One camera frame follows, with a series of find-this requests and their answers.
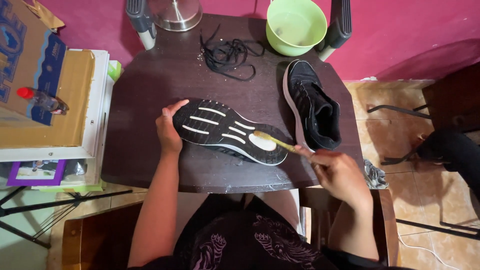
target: pink wall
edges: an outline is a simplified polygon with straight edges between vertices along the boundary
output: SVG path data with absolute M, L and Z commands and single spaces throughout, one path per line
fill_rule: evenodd
M 330 17 L 330 0 L 314 0 Z M 265 18 L 269 0 L 200 0 L 205 13 Z M 125 0 L 41 0 L 70 48 L 128 64 L 143 49 Z M 352 0 L 353 35 L 328 60 L 343 80 L 438 79 L 480 61 L 478 0 Z

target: purple picture frame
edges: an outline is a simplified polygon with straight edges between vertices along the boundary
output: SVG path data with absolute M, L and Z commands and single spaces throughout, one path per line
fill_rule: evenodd
M 53 179 L 17 179 L 17 173 L 20 169 L 20 161 L 15 161 L 7 180 L 7 186 L 36 186 L 36 185 L 60 185 L 66 160 L 59 160 Z

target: person's left hand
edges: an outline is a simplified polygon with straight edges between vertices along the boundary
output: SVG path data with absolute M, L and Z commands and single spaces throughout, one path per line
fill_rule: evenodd
M 185 99 L 163 108 L 162 116 L 156 119 L 156 132 L 162 146 L 162 154 L 180 154 L 182 141 L 179 134 L 173 127 L 172 117 L 178 111 L 178 109 L 188 102 L 188 99 Z

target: wooden table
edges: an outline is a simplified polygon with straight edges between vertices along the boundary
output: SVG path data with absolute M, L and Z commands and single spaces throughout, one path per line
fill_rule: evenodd
M 220 39 L 259 40 L 265 55 L 249 55 L 257 75 L 240 82 L 210 71 L 201 58 L 200 30 L 210 37 L 218 24 Z M 243 117 L 278 127 L 293 144 L 295 119 L 283 96 L 281 79 L 295 57 L 281 56 L 268 45 L 266 20 L 204 14 L 184 33 L 157 30 L 156 45 L 139 53 L 116 82 L 111 100 L 101 177 L 104 181 L 147 188 L 160 158 L 155 119 L 162 108 L 181 98 L 208 98 L 228 104 Z M 340 104 L 342 144 L 338 151 L 363 166 L 359 135 L 350 93 L 328 63 L 313 50 L 301 56 L 316 70 L 325 93 Z M 251 69 L 237 69 L 248 77 Z M 278 166 L 249 163 L 185 142 L 180 155 L 182 192 L 244 193 L 318 185 L 310 165 L 288 154 Z

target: plastic bottle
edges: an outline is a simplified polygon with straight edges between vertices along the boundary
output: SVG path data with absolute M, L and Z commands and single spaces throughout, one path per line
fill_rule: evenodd
M 42 91 L 30 87 L 21 87 L 17 90 L 17 95 L 24 99 L 34 100 L 34 106 L 40 106 L 53 114 L 66 114 L 67 105 L 56 98 L 50 97 Z

